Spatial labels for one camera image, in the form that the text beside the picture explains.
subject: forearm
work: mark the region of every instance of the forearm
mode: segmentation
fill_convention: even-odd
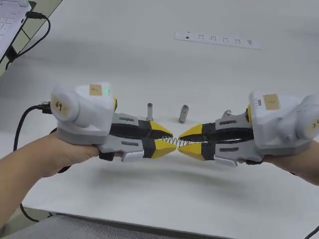
[[[0,160],[0,228],[42,177],[42,155],[29,144]]]
[[[319,143],[316,141],[303,153],[288,157],[267,156],[265,161],[319,186]]]

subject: human hand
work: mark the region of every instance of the human hand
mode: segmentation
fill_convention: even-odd
[[[306,181],[319,186],[319,143],[312,141],[309,148],[299,154],[290,156],[266,155],[265,163],[271,163],[285,171],[293,173]]]
[[[58,173],[63,167],[82,163],[92,157],[99,156],[97,147],[90,145],[72,145],[60,140],[57,133],[51,133],[25,147],[39,153],[39,163],[43,167],[43,177]]]

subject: plug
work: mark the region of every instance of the plug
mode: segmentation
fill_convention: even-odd
[[[51,102],[50,101],[42,101],[42,103],[39,105],[39,109],[42,110],[43,114],[51,115]]]
[[[31,18],[31,19],[47,19],[46,15],[41,14],[39,12],[35,12],[35,11],[28,11],[25,14],[26,18]]]

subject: electrical outlet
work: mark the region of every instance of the electrical outlet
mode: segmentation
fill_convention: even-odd
[[[181,41],[192,41],[213,45],[233,46],[247,49],[262,50],[260,43],[239,37],[217,36],[196,32],[177,31],[174,38]]]

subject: spring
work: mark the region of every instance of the spring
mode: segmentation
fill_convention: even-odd
[[[186,146],[186,145],[191,144],[190,141],[182,140],[182,139],[176,138],[176,137],[167,137],[167,136],[164,136],[164,137],[162,138],[162,140],[163,140],[163,141],[166,141],[167,143],[174,144],[174,145],[176,145],[176,147],[182,147],[182,146]]]
[[[231,116],[231,110],[226,110],[222,116],[222,118],[225,118],[225,117],[228,117],[228,116]]]
[[[179,116],[178,122],[185,123],[187,114],[188,114],[188,106],[183,105],[183,107],[181,108],[181,111],[180,111],[180,116]]]

